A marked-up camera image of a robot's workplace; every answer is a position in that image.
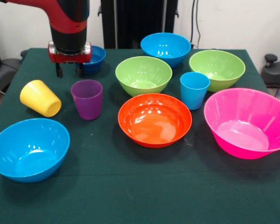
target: pink bowl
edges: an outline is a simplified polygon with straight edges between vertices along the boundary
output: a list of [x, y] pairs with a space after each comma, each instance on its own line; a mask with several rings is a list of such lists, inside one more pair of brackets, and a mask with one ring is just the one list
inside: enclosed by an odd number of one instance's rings
[[251, 89], [213, 94], [204, 117], [218, 145], [241, 159], [257, 159], [280, 150], [280, 101]]

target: plastic cup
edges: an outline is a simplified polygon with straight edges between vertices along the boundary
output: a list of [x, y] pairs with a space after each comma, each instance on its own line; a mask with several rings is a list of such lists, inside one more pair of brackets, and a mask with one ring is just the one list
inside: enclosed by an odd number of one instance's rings
[[53, 117], [61, 108], [61, 100], [41, 80], [27, 83], [20, 93], [25, 106], [45, 117]]
[[93, 120], [100, 116], [103, 86], [95, 80], [78, 81], [70, 89], [76, 108], [82, 119]]
[[187, 72], [181, 76], [182, 102], [190, 109], [197, 110], [201, 107], [210, 79], [199, 72]]

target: bowl rim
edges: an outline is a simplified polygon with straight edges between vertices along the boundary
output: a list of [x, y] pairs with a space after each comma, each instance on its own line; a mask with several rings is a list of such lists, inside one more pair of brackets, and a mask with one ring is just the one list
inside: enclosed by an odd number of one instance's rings
[[216, 50], [216, 49], [200, 50], [200, 51], [194, 53], [194, 54], [190, 57], [190, 59], [189, 59], [189, 66], [190, 66], [190, 69], [191, 69], [192, 71], [194, 71], [194, 72], [200, 72], [200, 71], [196, 71], [196, 70], [193, 70], [193, 69], [192, 69], [192, 67], [191, 67], [191, 60], [192, 60], [192, 58], [193, 58], [194, 56], [199, 55], [199, 54], [203, 54], [204, 52], [223, 52], [224, 54], [231, 55], [231, 56], [237, 58], [237, 59], [241, 62], [241, 64], [244, 66], [243, 72], [241, 72], [241, 73], [240, 73], [238, 76], [236, 76], [235, 78], [224, 79], [224, 80], [222, 80], [222, 79], [209, 78], [210, 80], [213, 80], [213, 81], [221, 81], [221, 82], [233, 81], [233, 80], [236, 80], [236, 79], [241, 78], [241, 77], [244, 75], [244, 73], [246, 72], [246, 65], [245, 65], [245, 63], [243, 62], [242, 59], [240, 59], [238, 56], [236, 56], [236, 55], [234, 55], [234, 54], [232, 54], [232, 53], [230, 53], [230, 52], [227, 52], [227, 51], [225, 51], [225, 50]]
[[[221, 139], [223, 139], [224, 141], [227, 141], [225, 140], [222, 136], [220, 136], [217, 131], [210, 125], [208, 119], [207, 119], [207, 116], [206, 116], [206, 108], [207, 108], [207, 105], [208, 103], [210, 102], [210, 99], [214, 98], [216, 95], [218, 94], [223, 94], [224, 92], [226, 91], [250, 91], [250, 92], [256, 92], [258, 94], [262, 94], [262, 95], [266, 95], [267, 97], [270, 97], [272, 98], [273, 100], [275, 100], [278, 104], [280, 104], [280, 100], [278, 100], [277, 98], [271, 96], [270, 94], [268, 93], [265, 93], [265, 92], [262, 92], [262, 91], [258, 91], [258, 90], [255, 90], [255, 89], [249, 89], [249, 88], [230, 88], [230, 89], [225, 89], [225, 90], [221, 90], [221, 91], [218, 91], [216, 93], [214, 93], [213, 95], [211, 95], [207, 101], [205, 102], [205, 105], [204, 105], [204, 110], [203, 110], [203, 113], [204, 113], [204, 119], [206, 121], [206, 123], [208, 124], [208, 126], [210, 127], [211, 131], [214, 132], [217, 136], [219, 136]], [[245, 149], [245, 150], [248, 150], [248, 151], [251, 151], [251, 152], [259, 152], [259, 153], [266, 153], [266, 152], [275, 152], [275, 151], [278, 151], [280, 150], [280, 147], [279, 148], [276, 148], [276, 149], [270, 149], [270, 150], [263, 150], [263, 151], [255, 151], [255, 150], [251, 150], [249, 148], [245, 148], [245, 147], [240, 147], [240, 146], [237, 146], [235, 144], [232, 144], [236, 147], [239, 147], [239, 148], [242, 148], [242, 149]]]
[[34, 174], [31, 174], [31, 175], [27, 175], [27, 176], [20, 176], [20, 175], [7, 175], [5, 174], [4, 172], [1, 172], [0, 171], [0, 174], [5, 176], [5, 177], [10, 177], [10, 178], [26, 178], [26, 177], [32, 177], [32, 176], [35, 176], [35, 175], [38, 175], [38, 174], [41, 174], [43, 172], [46, 172], [47, 170], [51, 169], [52, 167], [54, 167], [56, 164], [58, 164], [61, 160], [64, 159], [65, 155], [67, 154], [68, 150], [69, 150], [69, 146], [70, 146], [70, 134], [68, 132], [68, 130], [66, 129], [66, 127], [64, 125], [62, 125], [60, 122], [58, 121], [55, 121], [55, 120], [52, 120], [52, 119], [47, 119], [47, 118], [32, 118], [32, 119], [26, 119], [26, 120], [22, 120], [22, 121], [19, 121], [19, 122], [16, 122], [8, 127], [6, 127], [3, 131], [0, 132], [0, 136], [7, 131], [7, 129], [11, 128], [11, 127], [14, 127], [14, 126], [17, 126], [17, 125], [20, 125], [22, 123], [25, 123], [25, 122], [30, 122], [32, 120], [45, 120], [45, 121], [50, 121], [50, 122], [53, 122], [59, 126], [61, 126], [64, 130], [65, 130], [65, 133], [66, 133], [66, 136], [67, 136], [67, 139], [68, 139], [68, 144], [66, 146], [66, 150], [63, 152], [62, 156], [60, 156], [60, 158], [58, 159], [58, 161], [56, 163], [54, 163], [52, 166], [50, 166], [49, 168], [41, 171], [41, 172], [38, 172], [38, 173], [34, 173]]
[[84, 62], [83, 65], [95, 65], [95, 64], [101, 63], [105, 59], [107, 53], [106, 53], [106, 50], [104, 48], [101, 48], [101, 47], [96, 46], [96, 45], [92, 45], [91, 50], [92, 50], [92, 48], [97, 48], [97, 49], [103, 50], [104, 56], [100, 60], [98, 60], [97, 62], [90, 63], [90, 61], [91, 61], [91, 59], [90, 59], [89, 62]]
[[[156, 60], [156, 61], [159, 61], [159, 62], [163, 63], [164, 65], [167, 66], [167, 68], [170, 69], [170, 76], [169, 76], [169, 78], [166, 80], [166, 82], [164, 82], [164, 83], [162, 83], [162, 84], [160, 84], [160, 85], [158, 85], [158, 86], [150, 87], [150, 88], [133, 87], [133, 86], [130, 86], [130, 85], [127, 85], [127, 84], [123, 83], [123, 82], [119, 79], [119, 77], [118, 77], [118, 72], [117, 72], [118, 67], [119, 67], [122, 63], [124, 63], [124, 62], [129, 61], [129, 60], [133, 60], [133, 59], [136, 59], [136, 58], [149, 58], [149, 59]], [[172, 78], [172, 73], [173, 73], [173, 72], [172, 72], [172, 68], [170, 67], [169, 64], [167, 64], [165, 61], [163, 61], [163, 60], [161, 60], [161, 59], [159, 59], [159, 58], [150, 57], [150, 56], [135, 56], [135, 57], [127, 58], [127, 59], [123, 60], [122, 62], [120, 62], [120, 63], [116, 66], [116, 69], [115, 69], [115, 76], [116, 76], [117, 80], [118, 80], [121, 84], [123, 84], [123, 85], [125, 85], [125, 86], [128, 86], [128, 87], [130, 87], [130, 88], [136, 89], [136, 90], [153, 90], [153, 89], [155, 89], [155, 88], [159, 88], [159, 87], [161, 87], [161, 86], [167, 84], [167, 83], [170, 81], [170, 79]]]
[[[152, 54], [149, 54], [146, 50], [143, 49], [143, 46], [142, 46], [142, 45], [143, 45], [143, 42], [146, 41], [147, 38], [149, 38], [149, 37], [151, 37], [151, 36], [153, 36], [153, 35], [164, 35], [164, 34], [172, 35], [172, 36], [178, 36], [178, 37], [181, 37], [182, 39], [184, 39], [187, 43], [189, 43], [189, 49], [187, 50], [187, 52], [184, 53], [184, 54], [182, 54], [182, 55], [175, 56], [175, 57], [162, 57], [162, 56], [154, 56], [154, 55], [152, 55]], [[140, 42], [140, 47], [141, 47], [141, 49], [142, 49], [146, 54], [150, 55], [151, 57], [162, 58], [162, 59], [164, 59], [164, 60], [165, 60], [165, 59], [168, 59], [168, 60], [170, 60], [170, 59], [176, 59], [176, 58], [179, 58], [179, 57], [184, 57], [184, 56], [186, 56], [186, 55], [191, 51], [191, 48], [192, 48], [191, 46], [192, 46], [192, 45], [191, 45], [191, 42], [188, 41], [188, 39], [185, 38], [184, 36], [179, 35], [179, 34], [169, 33], [169, 32], [159, 32], [159, 33], [149, 34], [149, 35], [145, 36], [145, 37], [141, 40], [141, 42]]]
[[[120, 122], [120, 119], [119, 119], [119, 116], [120, 114], [122, 113], [122, 109], [127, 105], [129, 104], [131, 101], [135, 100], [135, 98], [139, 98], [139, 97], [143, 97], [143, 96], [161, 96], [161, 97], [167, 97], [167, 98], [170, 98], [170, 99], [173, 99], [173, 100], [177, 100], [179, 101], [183, 107], [185, 108], [185, 110], [187, 112], [189, 112], [189, 116], [188, 116], [188, 119], [191, 119], [191, 122], [190, 122], [190, 125], [186, 128], [185, 132], [178, 138], [174, 138], [173, 140], [171, 141], [168, 141], [168, 142], [164, 142], [164, 143], [150, 143], [150, 142], [145, 142], [145, 141], [139, 141], [138, 139], [135, 139], [132, 135], [130, 135], [129, 132], [127, 132], [123, 127], [122, 127], [122, 122]], [[147, 144], [147, 145], [151, 145], [151, 146], [159, 146], [159, 145], [164, 145], [164, 144], [173, 144], [175, 143], [176, 141], [180, 140], [181, 138], [183, 138], [190, 130], [190, 128], [192, 127], [192, 124], [193, 124], [193, 117], [192, 117], [192, 114], [191, 114], [191, 111], [190, 109], [182, 102], [180, 101], [179, 99], [175, 98], [175, 97], [172, 97], [170, 95], [167, 95], [167, 94], [163, 94], [163, 93], [145, 93], [145, 94], [141, 94], [141, 95], [138, 95], [138, 96], [135, 96], [133, 98], [130, 98], [128, 101], [126, 101], [120, 108], [119, 112], [118, 112], [118, 115], [117, 115], [117, 120], [118, 120], [118, 124], [120, 126], [120, 129], [126, 134], [126, 136], [128, 136], [129, 138], [131, 138], [132, 140], [136, 141], [136, 142], [141, 142], [141, 143], [144, 143], [144, 144]]]

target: plastic bowl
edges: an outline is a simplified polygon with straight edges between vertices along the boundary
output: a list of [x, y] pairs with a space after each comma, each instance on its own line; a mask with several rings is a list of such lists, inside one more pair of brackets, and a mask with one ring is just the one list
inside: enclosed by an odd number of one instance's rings
[[50, 119], [28, 119], [0, 133], [0, 174], [19, 182], [38, 182], [61, 165], [70, 135]]
[[126, 101], [118, 122], [123, 132], [141, 146], [162, 148], [181, 139], [192, 125], [192, 116], [180, 100], [159, 93]]
[[115, 74], [122, 88], [134, 97], [162, 92], [172, 77], [172, 70], [161, 59], [137, 56], [122, 61]]
[[205, 103], [204, 116], [218, 145], [241, 159], [280, 150], [280, 101], [244, 88], [222, 90]]
[[235, 84], [245, 72], [244, 62], [222, 50], [199, 51], [190, 58], [190, 68], [210, 79], [208, 91], [217, 92]]
[[160, 58], [171, 68], [179, 65], [191, 50], [191, 44], [186, 38], [172, 33], [148, 35], [140, 45], [145, 55]]
[[93, 73], [97, 72], [101, 64], [103, 63], [105, 57], [106, 57], [106, 51], [103, 48], [100, 48], [99, 46], [93, 46], [92, 45], [92, 55], [91, 60], [88, 63], [84, 63], [84, 72], [85, 73]]

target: purple cup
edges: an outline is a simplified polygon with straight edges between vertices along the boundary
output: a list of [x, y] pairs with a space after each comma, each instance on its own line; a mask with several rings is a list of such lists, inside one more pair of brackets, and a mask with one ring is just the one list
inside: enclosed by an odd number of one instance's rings
[[103, 86], [98, 81], [86, 79], [78, 81], [70, 89], [81, 118], [93, 120], [100, 116]]

